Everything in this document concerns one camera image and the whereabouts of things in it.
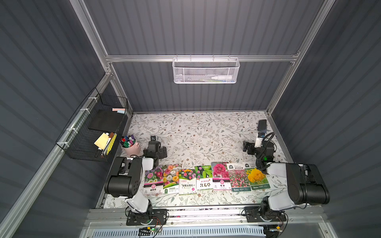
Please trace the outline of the yellow marigold seed packet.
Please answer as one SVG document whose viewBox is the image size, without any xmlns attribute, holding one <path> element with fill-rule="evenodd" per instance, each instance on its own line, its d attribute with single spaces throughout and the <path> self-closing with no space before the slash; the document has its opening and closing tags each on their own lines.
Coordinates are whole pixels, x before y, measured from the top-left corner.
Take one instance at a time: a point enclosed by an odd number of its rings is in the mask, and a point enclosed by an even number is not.
<svg viewBox="0 0 381 238">
<path fill-rule="evenodd" d="M 270 183 L 266 175 L 257 169 L 255 163 L 244 163 L 244 169 L 249 181 L 251 190 L 260 190 L 270 188 Z"/>
</svg>

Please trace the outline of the purple pink flower seed packet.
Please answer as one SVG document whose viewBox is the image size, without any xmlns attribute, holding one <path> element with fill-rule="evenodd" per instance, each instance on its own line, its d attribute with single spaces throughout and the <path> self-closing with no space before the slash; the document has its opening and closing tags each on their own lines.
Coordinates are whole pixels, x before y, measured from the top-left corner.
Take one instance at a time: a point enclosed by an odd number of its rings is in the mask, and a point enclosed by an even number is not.
<svg viewBox="0 0 381 238">
<path fill-rule="evenodd" d="M 164 172 L 160 166 L 145 172 L 143 194 L 161 194 L 164 186 Z"/>
</svg>

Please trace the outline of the pink flowers white seed packet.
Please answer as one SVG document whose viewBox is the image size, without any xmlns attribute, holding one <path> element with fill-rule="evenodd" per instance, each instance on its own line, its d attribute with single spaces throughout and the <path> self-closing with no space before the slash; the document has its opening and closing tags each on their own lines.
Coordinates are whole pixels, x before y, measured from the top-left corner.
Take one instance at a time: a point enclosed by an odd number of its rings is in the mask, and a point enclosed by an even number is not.
<svg viewBox="0 0 381 238">
<path fill-rule="evenodd" d="M 227 171 L 233 192 L 251 191 L 250 182 L 243 163 L 228 163 Z"/>
</svg>

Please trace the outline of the sunflowers moss rose seed packet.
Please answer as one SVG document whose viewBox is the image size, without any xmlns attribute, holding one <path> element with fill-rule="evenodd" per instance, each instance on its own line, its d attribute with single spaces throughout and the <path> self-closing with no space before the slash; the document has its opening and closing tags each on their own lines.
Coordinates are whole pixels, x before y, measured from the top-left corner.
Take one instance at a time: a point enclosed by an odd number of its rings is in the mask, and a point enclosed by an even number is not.
<svg viewBox="0 0 381 238">
<path fill-rule="evenodd" d="M 194 169 L 179 171 L 179 194 L 196 194 L 196 173 Z"/>
</svg>

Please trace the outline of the magenta zinnia seed packet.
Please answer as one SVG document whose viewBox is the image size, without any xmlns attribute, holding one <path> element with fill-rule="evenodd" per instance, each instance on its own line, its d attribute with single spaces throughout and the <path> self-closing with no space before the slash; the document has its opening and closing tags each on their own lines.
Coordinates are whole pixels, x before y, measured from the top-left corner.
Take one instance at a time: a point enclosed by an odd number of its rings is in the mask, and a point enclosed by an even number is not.
<svg viewBox="0 0 381 238">
<path fill-rule="evenodd" d="M 226 162 L 212 162 L 213 190 L 231 190 L 231 181 Z"/>
</svg>

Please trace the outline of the green leaf purple seed packet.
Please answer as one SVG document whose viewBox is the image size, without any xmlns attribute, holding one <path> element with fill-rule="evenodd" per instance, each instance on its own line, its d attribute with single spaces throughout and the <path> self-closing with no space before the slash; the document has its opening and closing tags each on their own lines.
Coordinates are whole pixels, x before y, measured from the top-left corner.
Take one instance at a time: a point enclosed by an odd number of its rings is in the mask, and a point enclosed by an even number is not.
<svg viewBox="0 0 381 238">
<path fill-rule="evenodd" d="M 197 190 L 212 189 L 212 168 L 209 166 L 195 166 Z"/>
</svg>

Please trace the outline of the mixed ranunculus seed packet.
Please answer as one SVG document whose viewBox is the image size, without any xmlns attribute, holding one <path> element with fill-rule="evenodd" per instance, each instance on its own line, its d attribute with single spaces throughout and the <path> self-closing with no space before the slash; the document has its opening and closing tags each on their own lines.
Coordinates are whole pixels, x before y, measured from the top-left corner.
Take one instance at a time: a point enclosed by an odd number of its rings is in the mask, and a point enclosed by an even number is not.
<svg viewBox="0 0 381 238">
<path fill-rule="evenodd" d="M 164 194 L 175 194 L 179 192 L 179 171 L 181 164 L 163 165 L 163 191 Z"/>
</svg>

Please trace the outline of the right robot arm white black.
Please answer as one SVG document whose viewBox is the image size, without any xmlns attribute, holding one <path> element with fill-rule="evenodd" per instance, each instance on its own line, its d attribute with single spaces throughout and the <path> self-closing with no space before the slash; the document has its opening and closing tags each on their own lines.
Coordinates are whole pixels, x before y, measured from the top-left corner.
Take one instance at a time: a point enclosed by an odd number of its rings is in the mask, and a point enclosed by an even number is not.
<svg viewBox="0 0 381 238">
<path fill-rule="evenodd" d="M 260 145 L 243 142 L 243 152 L 255 156 L 255 169 L 260 174 L 282 177 L 287 182 L 286 191 L 263 198 L 259 211 L 265 215 L 288 209 L 305 209 L 308 205 L 328 204 L 330 194 L 317 166 L 275 162 L 273 137 L 273 132 L 258 137 Z"/>
</svg>

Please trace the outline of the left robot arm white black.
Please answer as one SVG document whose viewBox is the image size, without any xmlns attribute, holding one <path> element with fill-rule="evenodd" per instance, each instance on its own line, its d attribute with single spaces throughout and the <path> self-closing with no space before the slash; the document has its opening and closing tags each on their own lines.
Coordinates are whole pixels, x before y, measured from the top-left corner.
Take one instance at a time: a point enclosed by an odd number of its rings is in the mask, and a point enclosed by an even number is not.
<svg viewBox="0 0 381 238">
<path fill-rule="evenodd" d="M 167 149 L 154 135 L 144 150 L 133 135 L 122 141 L 126 143 L 124 151 L 113 160 L 104 191 L 113 197 L 123 197 L 133 213 L 152 216 L 152 204 L 140 192 L 140 185 L 144 173 L 157 168 L 159 160 L 167 157 Z"/>
</svg>

